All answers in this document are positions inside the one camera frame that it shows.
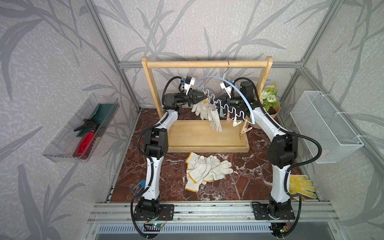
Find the white glove hung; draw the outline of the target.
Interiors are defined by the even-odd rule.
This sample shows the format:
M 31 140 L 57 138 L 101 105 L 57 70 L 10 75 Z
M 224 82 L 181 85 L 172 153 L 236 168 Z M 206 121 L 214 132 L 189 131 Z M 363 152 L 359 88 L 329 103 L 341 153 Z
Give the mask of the white glove hung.
M 196 116 L 199 116 L 201 120 L 212 120 L 212 114 L 207 100 L 195 104 L 192 112 L 194 112 Z
M 216 130 L 218 133 L 222 132 L 221 120 L 219 112 L 216 105 L 210 105 L 208 107 L 208 118 L 211 122 L 210 126 L 213 130 Z

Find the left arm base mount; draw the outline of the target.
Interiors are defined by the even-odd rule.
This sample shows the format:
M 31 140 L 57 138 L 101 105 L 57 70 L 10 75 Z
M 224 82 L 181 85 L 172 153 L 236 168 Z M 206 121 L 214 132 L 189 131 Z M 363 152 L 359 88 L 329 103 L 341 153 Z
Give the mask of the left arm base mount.
M 145 206 L 144 204 L 138 204 L 134 210 L 135 221 L 147 221 L 153 218 L 157 218 L 162 221 L 173 220 L 175 213 L 175 205 L 173 204 L 157 204 L 154 206 Z

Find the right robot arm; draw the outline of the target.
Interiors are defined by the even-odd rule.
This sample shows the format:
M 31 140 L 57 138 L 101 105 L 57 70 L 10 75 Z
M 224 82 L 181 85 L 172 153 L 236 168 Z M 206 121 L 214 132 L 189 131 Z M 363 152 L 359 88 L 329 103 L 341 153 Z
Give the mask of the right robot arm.
M 254 124 L 267 134 L 271 141 L 268 151 L 268 161 L 273 167 L 273 187 L 269 199 L 270 212 L 287 211 L 291 206 L 291 198 L 301 197 L 301 194 L 291 194 L 289 180 L 294 168 L 312 163 L 320 158 L 323 153 L 321 145 L 314 139 L 289 132 L 281 127 L 264 108 L 256 85 L 248 78 L 240 77 L 232 82 L 224 80 L 225 87 L 231 87 L 240 95 L 239 100 L 234 100 L 234 94 L 229 92 L 226 97 L 219 97 L 220 107 L 229 110 L 241 109 L 240 116 L 249 115 Z M 309 140 L 317 147 L 317 154 L 310 160 L 295 163 L 298 155 L 298 139 Z

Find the blue wavy clip hanger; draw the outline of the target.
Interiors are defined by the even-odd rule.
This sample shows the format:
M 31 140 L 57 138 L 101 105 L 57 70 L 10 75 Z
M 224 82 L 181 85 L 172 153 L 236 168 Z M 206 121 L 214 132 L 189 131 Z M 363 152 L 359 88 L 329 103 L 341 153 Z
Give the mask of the blue wavy clip hanger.
M 217 76 L 205 76 L 203 78 L 201 78 L 201 80 L 205 80 L 205 79 L 208 79 L 208 78 L 214 78 L 214 79 L 218 79 L 218 80 L 221 80 L 222 82 L 223 81 L 229 81 L 226 79 L 226 74 L 223 74 L 223 77 L 217 77 Z M 201 90 L 202 92 L 204 92 L 208 98 L 207 98 L 207 101 L 209 102 L 209 106 L 210 105 L 216 105 L 217 106 L 217 109 L 218 109 L 218 112 L 220 113 L 221 111 L 221 108 L 220 108 L 220 96 L 219 97 L 216 97 L 214 94 L 210 94 L 209 90 L 208 89 L 205 89 L 204 86 L 199 86 L 198 83 L 196 83 L 196 86 L 198 87 L 199 90 Z M 236 109 L 233 108 L 233 110 L 230 112 L 230 111 L 227 111 L 226 113 L 226 116 L 227 116 L 227 121 L 233 121 L 233 126 L 236 127 L 238 125 L 240 125 L 242 122 L 241 121 L 238 121 L 237 119 L 240 119 L 242 118 L 245 121 L 249 122 L 250 124 L 254 124 L 255 123 L 255 117 L 254 117 L 254 114 L 253 114 L 253 109 L 254 109 L 254 104 L 252 103 L 253 101 L 253 95 L 250 95 L 250 97 L 248 98 L 247 95 L 245 93 L 245 91 L 243 90 L 240 90 L 239 88 L 237 88 L 235 86 L 235 81 L 233 81 L 233 86 L 232 86 L 232 94 L 233 94 L 233 97 L 242 97 L 245 101 L 245 110 L 244 111 L 240 111 L 240 113 L 238 114 Z

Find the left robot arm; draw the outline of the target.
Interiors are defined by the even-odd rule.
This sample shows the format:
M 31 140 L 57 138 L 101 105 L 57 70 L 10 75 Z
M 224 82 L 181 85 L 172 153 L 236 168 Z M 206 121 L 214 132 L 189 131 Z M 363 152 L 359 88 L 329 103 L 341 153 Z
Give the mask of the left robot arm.
M 152 127 L 144 130 L 139 138 L 144 138 L 143 149 L 138 140 L 138 150 L 146 157 L 147 175 L 146 184 L 140 190 L 136 198 L 139 203 L 136 211 L 141 214 L 157 216 L 160 213 L 160 174 L 161 166 L 169 149 L 168 131 L 179 115 L 184 105 L 194 105 L 206 99 L 206 95 L 192 89 L 196 79 L 190 76 L 182 78 L 176 76 L 171 78 L 162 95 L 162 106 L 164 116 Z

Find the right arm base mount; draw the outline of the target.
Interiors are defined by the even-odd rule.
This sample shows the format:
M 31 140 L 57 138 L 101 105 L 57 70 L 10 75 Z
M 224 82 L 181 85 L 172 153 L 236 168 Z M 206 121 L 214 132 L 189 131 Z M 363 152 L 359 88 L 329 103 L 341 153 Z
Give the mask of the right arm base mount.
M 251 207 L 256 220 L 294 220 L 295 214 L 291 206 L 291 202 L 284 203 L 270 202 L 262 204 L 260 202 L 252 202 Z

